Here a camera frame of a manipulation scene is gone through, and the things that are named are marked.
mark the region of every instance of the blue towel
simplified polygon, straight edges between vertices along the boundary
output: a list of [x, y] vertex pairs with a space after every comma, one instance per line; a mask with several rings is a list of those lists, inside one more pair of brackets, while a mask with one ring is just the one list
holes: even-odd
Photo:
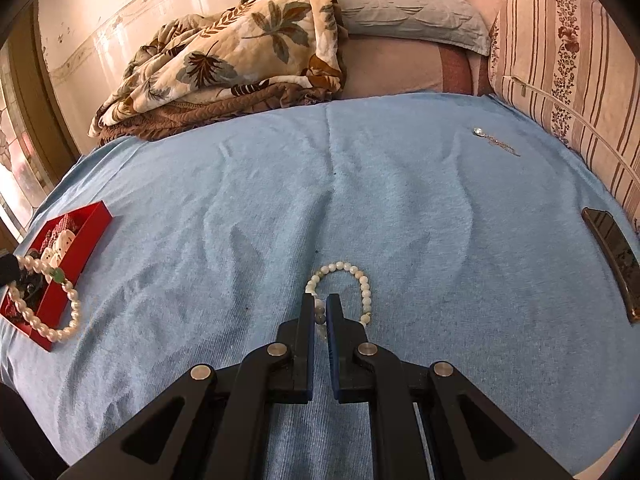
[[[0, 377], [69, 463], [191, 365], [272, 341], [337, 260], [370, 277], [370, 340], [449, 360], [570, 472], [640, 412], [640, 333], [580, 210], [611, 211], [638, 242], [576, 155], [490, 98], [332, 102], [119, 139], [71, 170], [33, 232], [97, 200], [114, 219], [78, 282], [78, 335], [46, 353], [0, 322]], [[319, 292], [359, 318], [352, 276]], [[333, 400], [319, 337], [315, 371], [310, 405], [274, 410], [266, 478], [370, 478], [367, 408]]]

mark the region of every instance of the striped pillow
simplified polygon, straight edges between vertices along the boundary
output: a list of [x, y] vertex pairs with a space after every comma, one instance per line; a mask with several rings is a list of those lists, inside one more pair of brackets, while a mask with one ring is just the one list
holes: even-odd
[[580, 153], [640, 230], [640, 68], [592, 0], [507, 0], [492, 29], [498, 96]]

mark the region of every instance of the pearl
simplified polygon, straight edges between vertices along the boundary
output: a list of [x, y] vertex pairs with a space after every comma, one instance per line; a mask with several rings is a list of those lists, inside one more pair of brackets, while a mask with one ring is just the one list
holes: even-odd
[[52, 343], [55, 343], [56, 341], [58, 341], [58, 331], [54, 330], [52, 328], [49, 328], [49, 330], [47, 330], [47, 339], [49, 341], [51, 341]]
[[9, 289], [9, 299], [11, 301], [20, 300], [20, 291], [14, 286], [12, 286], [12, 288]]
[[[365, 276], [363, 270], [352, 266], [349, 262], [335, 262], [320, 267], [319, 270], [313, 273], [311, 279], [305, 285], [305, 293], [311, 294], [314, 297], [314, 320], [316, 324], [319, 325], [318, 330], [326, 330], [326, 305], [323, 300], [318, 298], [316, 286], [322, 278], [336, 270], [347, 270], [358, 280], [362, 292], [362, 314], [360, 315], [359, 323], [366, 328], [366, 326], [371, 323], [371, 287], [369, 285], [369, 279]], [[76, 321], [79, 320], [79, 317], [79, 313], [75, 315], [72, 312], [72, 322], [69, 323], [69, 327], [67, 328], [75, 330], [78, 326]]]
[[33, 310], [31, 310], [29, 307], [25, 308], [22, 311], [22, 317], [27, 323], [30, 322], [31, 319], [33, 319]]
[[324, 301], [318, 299], [314, 303], [314, 312], [316, 314], [324, 314]]

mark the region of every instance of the red jewelry box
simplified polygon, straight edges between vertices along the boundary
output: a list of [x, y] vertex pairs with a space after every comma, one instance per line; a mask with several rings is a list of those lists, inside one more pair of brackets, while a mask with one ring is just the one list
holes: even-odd
[[[64, 258], [60, 261], [59, 267], [64, 270], [65, 277], [75, 285], [80, 276], [80, 272], [84, 269], [89, 256], [102, 236], [102, 233], [107, 228], [107, 225], [111, 222], [112, 217], [104, 205], [104, 202], [89, 204], [88, 206], [81, 207], [66, 214], [71, 216], [75, 224], [79, 226], [79, 229], [76, 238], [71, 245], [69, 245]], [[58, 222], [62, 220], [63, 216], [64, 215], [60, 215], [44, 224], [31, 243], [31, 247], [40, 250], [40, 246], [47, 236], [47, 232], [58, 225]], [[47, 326], [60, 328], [60, 318], [68, 302], [66, 292], [62, 290], [62, 287], [58, 283], [51, 282], [44, 291], [36, 316]], [[0, 304], [0, 316], [3, 316], [5, 319], [9, 303], [9, 295], [5, 294]], [[27, 322], [13, 323], [13, 325], [18, 328], [18, 330], [24, 332], [29, 339], [43, 347], [47, 352], [51, 350], [51, 341], [42, 337], [38, 331], [32, 329]]]

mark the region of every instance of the bead bracelet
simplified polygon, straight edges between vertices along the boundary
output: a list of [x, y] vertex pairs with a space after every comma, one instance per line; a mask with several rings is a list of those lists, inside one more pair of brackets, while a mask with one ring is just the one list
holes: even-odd
[[336, 270], [346, 270], [360, 283], [360, 290], [362, 292], [362, 315], [360, 316], [360, 324], [366, 328], [366, 326], [371, 322], [371, 286], [369, 285], [369, 279], [364, 275], [364, 272], [355, 265], [352, 266], [349, 262], [335, 262], [334, 264], [322, 266], [320, 267], [320, 270], [315, 272], [311, 279], [306, 282], [305, 294], [311, 294], [316, 298], [314, 305], [316, 323], [318, 325], [322, 325], [326, 322], [324, 301], [318, 298], [318, 294], [316, 294], [316, 286], [320, 283], [322, 278]]
[[80, 300], [78, 299], [78, 292], [74, 289], [74, 284], [65, 278], [65, 273], [59, 267], [51, 267], [47, 262], [43, 262], [32, 256], [16, 256], [20, 270], [34, 270], [40, 272], [44, 276], [49, 275], [51, 279], [59, 283], [62, 289], [66, 292], [66, 296], [71, 300], [71, 321], [69, 326], [64, 327], [62, 330], [56, 330], [50, 328], [40, 321], [40, 318], [33, 313], [26, 302], [22, 298], [22, 293], [15, 286], [15, 282], [9, 284], [9, 299], [14, 302], [15, 309], [22, 314], [24, 320], [31, 325], [31, 328], [37, 330], [38, 333], [46, 337], [52, 343], [61, 342], [69, 339], [78, 329], [80, 320]]

